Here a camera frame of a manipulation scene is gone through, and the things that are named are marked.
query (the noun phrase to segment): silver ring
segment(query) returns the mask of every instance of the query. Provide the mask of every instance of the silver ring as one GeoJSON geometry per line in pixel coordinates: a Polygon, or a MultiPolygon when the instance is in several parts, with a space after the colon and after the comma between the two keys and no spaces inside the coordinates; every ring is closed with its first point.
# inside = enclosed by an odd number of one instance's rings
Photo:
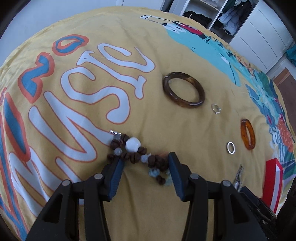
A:
{"type": "Polygon", "coordinates": [[[217,104],[212,104],[212,110],[215,114],[221,113],[221,108],[217,104]]]}
{"type": "Polygon", "coordinates": [[[234,154],[235,153],[235,145],[232,142],[228,142],[227,143],[227,151],[229,154],[234,154]],[[229,146],[232,145],[233,146],[233,151],[231,152],[229,149],[229,146]]]}

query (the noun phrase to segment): closet shelf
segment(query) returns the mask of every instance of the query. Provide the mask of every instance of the closet shelf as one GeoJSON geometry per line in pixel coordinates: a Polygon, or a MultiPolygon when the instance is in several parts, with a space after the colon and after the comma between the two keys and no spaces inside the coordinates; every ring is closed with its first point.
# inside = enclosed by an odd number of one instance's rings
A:
{"type": "Polygon", "coordinates": [[[211,8],[215,9],[216,11],[219,11],[218,8],[216,8],[216,7],[214,7],[213,5],[211,5],[210,2],[207,1],[207,0],[195,0],[195,1],[197,1],[197,2],[203,2],[204,4],[207,4],[207,5],[210,6],[211,8]]]}

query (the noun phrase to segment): orange ring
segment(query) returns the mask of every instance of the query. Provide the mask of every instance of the orange ring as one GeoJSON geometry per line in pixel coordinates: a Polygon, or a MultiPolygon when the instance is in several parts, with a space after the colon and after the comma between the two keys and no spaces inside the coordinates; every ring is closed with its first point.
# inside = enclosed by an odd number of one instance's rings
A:
{"type": "Polygon", "coordinates": [[[248,119],[241,120],[241,135],[242,135],[242,140],[244,141],[245,147],[248,150],[253,150],[256,145],[255,132],[251,125],[251,122],[248,119]],[[251,141],[249,141],[247,129],[250,133],[251,141]]]}

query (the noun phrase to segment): beaded bracelet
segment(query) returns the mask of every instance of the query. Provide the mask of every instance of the beaded bracelet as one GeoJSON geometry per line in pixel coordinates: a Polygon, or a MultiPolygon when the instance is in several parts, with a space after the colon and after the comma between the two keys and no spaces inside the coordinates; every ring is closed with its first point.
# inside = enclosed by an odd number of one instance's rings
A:
{"type": "Polygon", "coordinates": [[[172,177],[169,171],[167,157],[162,158],[160,155],[147,154],[147,148],[142,147],[140,141],[135,137],[129,137],[127,134],[121,134],[110,130],[114,134],[110,147],[113,153],[107,155],[107,159],[112,162],[116,156],[120,156],[124,161],[130,161],[135,164],[139,161],[147,163],[149,175],[155,177],[159,185],[171,185],[172,177]],[[160,175],[160,172],[165,172],[167,178],[160,175]]]}

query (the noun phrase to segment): metal screw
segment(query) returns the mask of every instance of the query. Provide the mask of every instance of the metal screw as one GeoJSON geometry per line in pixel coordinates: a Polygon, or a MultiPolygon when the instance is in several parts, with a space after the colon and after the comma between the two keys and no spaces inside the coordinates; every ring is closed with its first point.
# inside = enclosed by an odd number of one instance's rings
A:
{"type": "Polygon", "coordinates": [[[65,186],[65,187],[68,186],[69,184],[70,184],[69,180],[65,180],[65,181],[62,182],[62,185],[65,186]]]}
{"type": "Polygon", "coordinates": [[[102,179],[103,178],[103,174],[97,173],[97,174],[95,174],[94,178],[95,179],[102,179]]]}
{"type": "Polygon", "coordinates": [[[191,177],[192,179],[198,179],[198,178],[199,178],[199,175],[196,174],[196,173],[191,173],[191,174],[190,174],[190,177],[191,177]]]}
{"type": "Polygon", "coordinates": [[[231,185],[231,182],[228,181],[228,180],[224,180],[222,183],[223,183],[223,185],[226,186],[226,187],[230,187],[230,185],[231,185]]]}

